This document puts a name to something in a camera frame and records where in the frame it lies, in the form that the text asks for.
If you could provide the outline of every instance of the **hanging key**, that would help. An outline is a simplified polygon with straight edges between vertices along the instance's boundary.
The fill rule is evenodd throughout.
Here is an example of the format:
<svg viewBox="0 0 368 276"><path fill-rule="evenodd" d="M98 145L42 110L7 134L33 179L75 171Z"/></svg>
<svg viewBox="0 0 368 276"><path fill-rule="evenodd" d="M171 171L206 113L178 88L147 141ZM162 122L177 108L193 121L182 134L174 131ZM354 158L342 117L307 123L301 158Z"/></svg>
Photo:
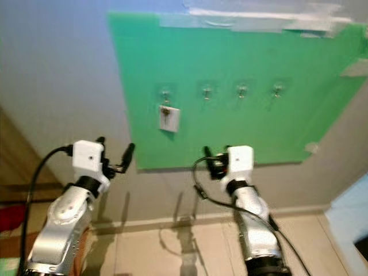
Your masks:
<svg viewBox="0 0 368 276"><path fill-rule="evenodd" d="M161 112L163 114L164 124L166 125L167 116L170 115L170 109L168 109L168 108L161 108Z"/></svg>

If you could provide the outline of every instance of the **wall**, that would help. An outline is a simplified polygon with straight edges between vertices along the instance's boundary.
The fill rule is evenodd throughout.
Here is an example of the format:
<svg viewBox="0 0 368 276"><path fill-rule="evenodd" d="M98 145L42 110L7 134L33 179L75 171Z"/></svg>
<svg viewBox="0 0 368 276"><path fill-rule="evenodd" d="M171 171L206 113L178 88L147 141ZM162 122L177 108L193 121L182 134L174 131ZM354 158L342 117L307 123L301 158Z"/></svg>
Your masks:
<svg viewBox="0 0 368 276"><path fill-rule="evenodd" d="M118 163L131 141L118 66L108 27L110 9L183 11L181 1L0 0L0 103L35 150L106 136L107 156ZM273 208L328 204L368 168L368 84L356 95L301 165L260 167L254 183ZM57 156L50 168L64 183L71 161ZM218 185L205 180L214 196ZM147 220L190 214L195 195L188 170L136 171L117 177L100 220ZM207 203L199 213L220 212Z"/></svg>
<svg viewBox="0 0 368 276"><path fill-rule="evenodd" d="M368 261L354 242L368 235L368 174L332 202L326 212L339 255L350 276L368 275Z"/></svg>

